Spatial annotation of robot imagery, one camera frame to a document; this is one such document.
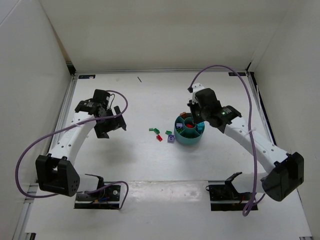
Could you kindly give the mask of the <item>green two-stud lego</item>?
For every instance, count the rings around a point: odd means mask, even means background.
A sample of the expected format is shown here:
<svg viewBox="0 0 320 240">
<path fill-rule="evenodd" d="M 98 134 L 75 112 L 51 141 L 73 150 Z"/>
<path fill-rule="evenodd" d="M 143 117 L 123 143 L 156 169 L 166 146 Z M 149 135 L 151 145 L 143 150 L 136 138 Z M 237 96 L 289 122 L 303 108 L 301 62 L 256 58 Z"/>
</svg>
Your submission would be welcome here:
<svg viewBox="0 0 320 240">
<path fill-rule="evenodd" d="M 160 131 L 157 129 L 157 128 L 154 128 L 153 131 L 156 133 L 156 134 L 159 134 Z"/>
</svg>

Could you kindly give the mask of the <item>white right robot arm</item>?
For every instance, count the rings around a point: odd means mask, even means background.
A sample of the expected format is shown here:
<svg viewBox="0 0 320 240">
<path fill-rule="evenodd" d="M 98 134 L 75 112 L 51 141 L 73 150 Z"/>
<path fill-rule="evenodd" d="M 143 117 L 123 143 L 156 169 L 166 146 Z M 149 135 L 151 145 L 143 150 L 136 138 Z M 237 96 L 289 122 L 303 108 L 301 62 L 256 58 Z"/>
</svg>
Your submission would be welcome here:
<svg viewBox="0 0 320 240">
<path fill-rule="evenodd" d="M 222 106 L 212 89 L 197 83 L 188 91 L 192 94 L 187 106 L 193 122 L 208 122 L 239 143 L 262 165 L 266 176 L 257 179 L 262 193 L 281 202 L 304 182 L 304 158 L 301 154 L 288 153 L 253 130 L 234 107 Z"/>
</svg>

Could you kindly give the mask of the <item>large teal lego brick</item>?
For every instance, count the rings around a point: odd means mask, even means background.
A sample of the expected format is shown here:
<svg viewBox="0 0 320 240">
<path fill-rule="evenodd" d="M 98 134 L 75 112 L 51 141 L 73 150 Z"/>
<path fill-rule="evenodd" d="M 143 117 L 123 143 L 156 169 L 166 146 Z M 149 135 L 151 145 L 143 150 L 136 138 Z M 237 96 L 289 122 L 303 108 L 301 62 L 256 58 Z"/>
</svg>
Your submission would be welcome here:
<svg viewBox="0 0 320 240">
<path fill-rule="evenodd" d="M 197 130 L 200 132 L 203 131 L 204 127 L 205 127 L 205 124 L 203 122 L 197 124 Z"/>
</svg>

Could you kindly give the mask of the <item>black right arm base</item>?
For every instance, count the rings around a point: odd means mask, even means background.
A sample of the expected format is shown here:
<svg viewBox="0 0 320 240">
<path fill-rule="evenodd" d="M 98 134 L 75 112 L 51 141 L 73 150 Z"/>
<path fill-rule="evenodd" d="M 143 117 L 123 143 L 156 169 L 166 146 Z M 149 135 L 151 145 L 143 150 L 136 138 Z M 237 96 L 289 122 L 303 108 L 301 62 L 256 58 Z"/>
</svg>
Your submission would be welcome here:
<svg viewBox="0 0 320 240">
<path fill-rule="evenodd" d="M 242 211 L 252 197 L 249 191 L 237 191 L 233 181 L 242 172 L 236 172 L 226 180 L 209 181 L 205 190 L 209 193 L 212 212 Z"/>
</svg>

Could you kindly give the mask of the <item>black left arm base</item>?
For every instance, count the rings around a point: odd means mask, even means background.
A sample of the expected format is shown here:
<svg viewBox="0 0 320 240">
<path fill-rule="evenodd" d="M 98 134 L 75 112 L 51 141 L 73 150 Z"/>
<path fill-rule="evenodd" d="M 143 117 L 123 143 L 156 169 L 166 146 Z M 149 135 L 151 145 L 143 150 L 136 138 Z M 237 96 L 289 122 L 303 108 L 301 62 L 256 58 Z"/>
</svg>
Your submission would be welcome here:
<svg viewBox="0 0 320 240">
<path fill-rule="evenodd" d="M 121 193 L 120 183 L 113 184 L 99 193 L 77 193 L 73 208 L 78 210 L 117 210 L 120 208 Z"/>
</svg>

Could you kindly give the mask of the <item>green square lego brick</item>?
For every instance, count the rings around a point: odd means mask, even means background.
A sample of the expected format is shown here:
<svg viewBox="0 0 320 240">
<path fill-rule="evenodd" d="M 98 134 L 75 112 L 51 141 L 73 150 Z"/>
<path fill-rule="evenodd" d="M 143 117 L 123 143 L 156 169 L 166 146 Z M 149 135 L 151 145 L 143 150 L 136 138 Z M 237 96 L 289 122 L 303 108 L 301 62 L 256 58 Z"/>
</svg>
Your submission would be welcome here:
<svg viewBox="0 0 320 240">
<path fill-rule="evenodd" d="M 185 138 L 188 138 L 188 139 L 194 139 L 194 138 L 196 138 L 196 136 L 195 136 L 194 134 L 187 134 L 187 133 L 184 135 L 184 137 L 185 137 Z"/>
</svg>

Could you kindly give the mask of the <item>red lego tile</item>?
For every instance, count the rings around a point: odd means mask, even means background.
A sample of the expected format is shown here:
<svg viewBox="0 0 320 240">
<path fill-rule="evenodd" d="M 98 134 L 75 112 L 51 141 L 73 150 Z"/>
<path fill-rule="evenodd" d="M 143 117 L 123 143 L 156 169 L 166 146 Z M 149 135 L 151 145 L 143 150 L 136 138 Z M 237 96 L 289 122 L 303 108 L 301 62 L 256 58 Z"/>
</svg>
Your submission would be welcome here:
<svg viewBox="0 0 320 240">
<path fill-rule="evenodd" d="M 162 139 L 162 137 L 158 134 L 157 136 L 156 136 L 156 139 L 158 140 L 158 141 L 162 141 L 163 139 Z"/>
</svg>

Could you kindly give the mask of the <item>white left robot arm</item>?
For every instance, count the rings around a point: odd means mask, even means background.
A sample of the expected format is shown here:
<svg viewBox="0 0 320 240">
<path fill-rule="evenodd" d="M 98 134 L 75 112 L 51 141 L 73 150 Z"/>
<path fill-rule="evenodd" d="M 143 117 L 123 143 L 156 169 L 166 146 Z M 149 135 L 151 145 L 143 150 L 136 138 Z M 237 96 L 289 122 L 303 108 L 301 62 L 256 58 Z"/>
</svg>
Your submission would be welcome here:
<svg viewBox="0 0 320 240">
<path fill-rule="evenodd" d="M 94 195 L 102 191 L 103 178 L 77 173 L 74 165 L 78 152 L 91 130 L 98 139 L 109 138 L 108 133 L 127 128 L 119 106 L 110 99 L 115 91 L 96 89 L 93 97 L 82 100 L 74 110 L 71 124 L 63 130 L 57 144 L 35 161 L 37 180 L 42 191 L 74 196 L 76 193 Z"/>
</svg>

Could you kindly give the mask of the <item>red round printed lego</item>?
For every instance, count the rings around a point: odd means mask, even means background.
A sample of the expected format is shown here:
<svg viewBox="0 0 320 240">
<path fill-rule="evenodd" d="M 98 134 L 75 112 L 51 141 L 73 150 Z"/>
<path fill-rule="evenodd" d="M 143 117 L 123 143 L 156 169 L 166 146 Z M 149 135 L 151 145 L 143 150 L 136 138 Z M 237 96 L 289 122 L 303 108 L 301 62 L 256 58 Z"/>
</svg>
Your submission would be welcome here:
<svg viewBox="0 0 320 240">
<path fill-rule="evenodd" d="M 192 129 L 195 127 L 195 125 L 193 123 L 186 123 L 185 126 L 189 129 Z"/>
</svg>

